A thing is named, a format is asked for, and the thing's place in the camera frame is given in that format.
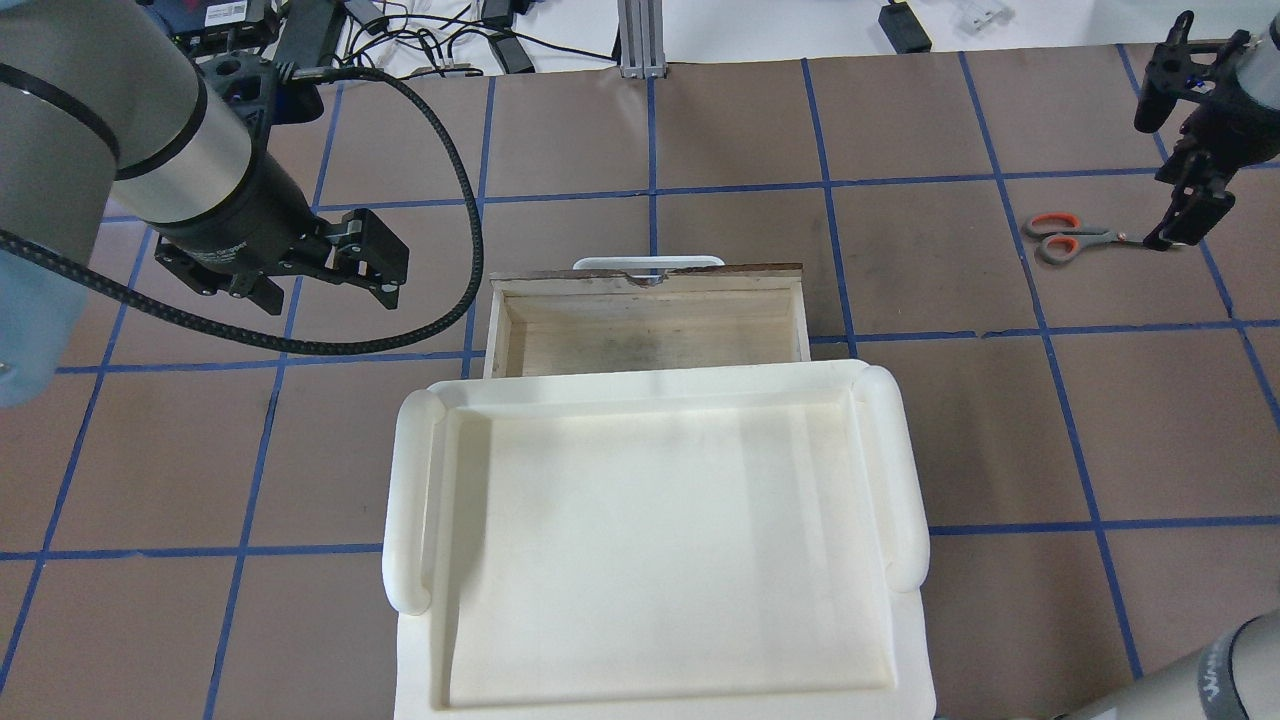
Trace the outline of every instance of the white tray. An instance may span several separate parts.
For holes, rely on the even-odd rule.
[[[438,383],[396,432],[396,716],[928,720],[928,548],[882,368]]]

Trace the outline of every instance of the open wooden drawer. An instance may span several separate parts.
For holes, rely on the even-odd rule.
[[[484,377],[809,360],[800,265],[635,273],[495,273]]]

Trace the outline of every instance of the white handle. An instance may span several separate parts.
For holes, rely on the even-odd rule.
[[[859,427],[869,436],[864,447],[879,456],[883,473],[882,482],[872,479],[872,495],[881,521],[884,578],[893,591],[915,592],[929,571],[929,525],[924,519],[902,395],[888,370],[870,366],[854,380],[854,401]]]
[[[392,607],[421,615],[431,607],[431,579],[422,557],[426,548],[428,486],[436,450],[436,428],[444,402],[429,389],[404,398],[396,419],[396,452],[387,498],[387,533],[383,537],[383,588]]]
[[[714,255],[655,255],[623,258],[582,258],[573,263],[575,270],[649,270],[650,268],[707,268],[723,265]]]

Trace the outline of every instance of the white label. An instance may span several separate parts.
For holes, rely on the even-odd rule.
[[[248,17],[248,1],[243,0],[241,3],[224,3],[221,5],[210,5],[205,9],[205,27],[212,26],[225,26],[232,23],[244,22]]]

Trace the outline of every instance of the scissors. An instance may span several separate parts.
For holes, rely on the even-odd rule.
[[[1071,213],[1034,215],[1023,225],[1023,232],[1039,240],[1036,254],[1050,265],[1064,265],[1094,245],[1132,242],[1123,232],[1085,225]]]

